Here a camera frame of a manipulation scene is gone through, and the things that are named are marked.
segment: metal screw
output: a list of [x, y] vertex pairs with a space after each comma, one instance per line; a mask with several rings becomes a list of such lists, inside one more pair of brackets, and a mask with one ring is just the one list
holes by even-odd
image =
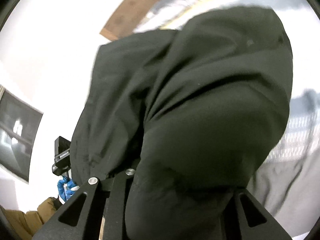
[[88, 182], [90, 185], [93, 185], [98, 182], [98, 179], [96, 177], [92, 177], [92, 178], [88, 179]]
[[127, 174], [127, 175], [129, 175], [129, 176], [131, 176], [131, 175], [133, 175], [133, 174], [135, 174], [135, 173], [136, 173], [135, 169], [127, 169], [127, 170], [125, 171], [125, 174]]

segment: wooden beam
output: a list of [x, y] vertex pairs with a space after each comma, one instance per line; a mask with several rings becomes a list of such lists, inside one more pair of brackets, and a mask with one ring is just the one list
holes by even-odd
[[124, 0], [112, 14], [100, 34], [111, 41], [129, 36], [158, 1]]

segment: gray fabric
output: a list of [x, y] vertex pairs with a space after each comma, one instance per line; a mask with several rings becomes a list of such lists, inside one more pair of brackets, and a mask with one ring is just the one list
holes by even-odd
[[290, 116], [284, 135], [265, 163], [300, 160], [320, 147], [320, 95], [307, 91], [290, 102]]
[[291, 237], [311, 230], [320, 216], [320, 95], [292, 99], [284, 136], [248, 190]]
[[153, 14], [157, 14], [159, 10], [166, 5], [173, 3], [175, 0], [160, 0], [159, 2], [155, 3], [155, 5], [151, 8], [150, 12]]
[[[279, 11], [297, 10], [301, 8], [309, 8], [307, 0], [235, 0], [226, 2], [223, 5], [212, 8], [217, 10], [221, 8], [230, 8], [233, 6], [260, 6], [264, 8], [272, 8], [276, 13]], [[177, 26], [176, 29], [180, 30], [186, 23]]]

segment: person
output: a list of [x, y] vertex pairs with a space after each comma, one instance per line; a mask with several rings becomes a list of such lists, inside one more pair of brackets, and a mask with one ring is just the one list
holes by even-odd
[[49, 197], [43, 201], [36, 211], [26, 213], [20, 210], [8, 210], [0, 206], [12, 228], [21, 240], [31, 240], [33, 235], [46, 223], [53, 214], [78, 190], [72, 179], [63, 176], [58, 181], [58, 197]]

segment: white wall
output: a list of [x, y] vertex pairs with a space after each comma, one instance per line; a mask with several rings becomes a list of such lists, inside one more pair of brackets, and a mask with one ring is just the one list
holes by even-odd
[[0, 84], [44, 112], [33, 147], [29, 184], [0, 168], [0, 188], [14, 193], [0, 204], [34, 210], [57, 196], [51, 172], [54, 140], [71, 140], [83, 109], [99, 35], [122, 0], [21, 0], [0, 32]]

